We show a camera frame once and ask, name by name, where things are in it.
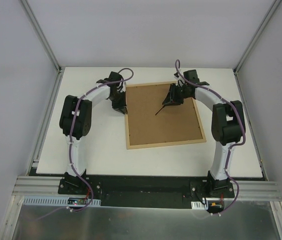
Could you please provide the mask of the red handled screwdriver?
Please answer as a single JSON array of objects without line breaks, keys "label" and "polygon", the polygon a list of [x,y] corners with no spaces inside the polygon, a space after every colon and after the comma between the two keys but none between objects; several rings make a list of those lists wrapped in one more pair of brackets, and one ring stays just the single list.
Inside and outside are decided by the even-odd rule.
[{"label": "red handled screwdriver", "polygon": [[169,106],[172,106],[173,103],[165,103],[162,105],[162,107],[155,113],[155,116],[165,107],[169,107]]}]

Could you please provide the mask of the wooden picture frame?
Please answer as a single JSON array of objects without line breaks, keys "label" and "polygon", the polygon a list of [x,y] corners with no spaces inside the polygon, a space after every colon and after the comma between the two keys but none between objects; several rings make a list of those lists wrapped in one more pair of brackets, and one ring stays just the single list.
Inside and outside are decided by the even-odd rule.
[{"label": "wooden picture frame", "polygon": [[145,149],[205,143],[197,103],[185,99],[178,106],[162,107],[169,82],[131,84],[126,88],[126,147]]}]

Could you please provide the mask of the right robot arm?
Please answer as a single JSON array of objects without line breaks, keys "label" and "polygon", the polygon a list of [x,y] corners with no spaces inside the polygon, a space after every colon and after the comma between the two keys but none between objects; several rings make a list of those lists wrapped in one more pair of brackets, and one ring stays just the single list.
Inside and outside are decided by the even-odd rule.
[{"label": "right robot arm", "polygon": [[192,98],[203,103],[212,112],[211,133],[216,148],[205,191],[215,198],[230,187],[229,170],[233,151],[246,142],[243,105],[239,100],[226,100],[207,82],[200,81],[195,69],[181,72],[177,68],[174,77],[177,82],[170,84],[162,102],[163,108],[179,106],[184,103],[184,99]]}]

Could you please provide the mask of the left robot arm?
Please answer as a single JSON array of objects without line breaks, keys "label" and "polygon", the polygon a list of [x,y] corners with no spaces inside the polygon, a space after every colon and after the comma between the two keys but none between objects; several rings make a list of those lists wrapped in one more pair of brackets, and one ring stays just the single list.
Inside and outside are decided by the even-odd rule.
[{"label": "left robot arm", "polygon": [[127,114],[125,82],[129,79],[121,75],[122,71],[124,69],[112,71],[109,77],[98,80],[92,89],[80,97],[65,97],[59,120],[68,145],[69,160],[63,187],[69,187],[77,195],[84,193],[87,187],[84,140],[91,129],[93,108],[101,101],[109,100],[113,110]]}]

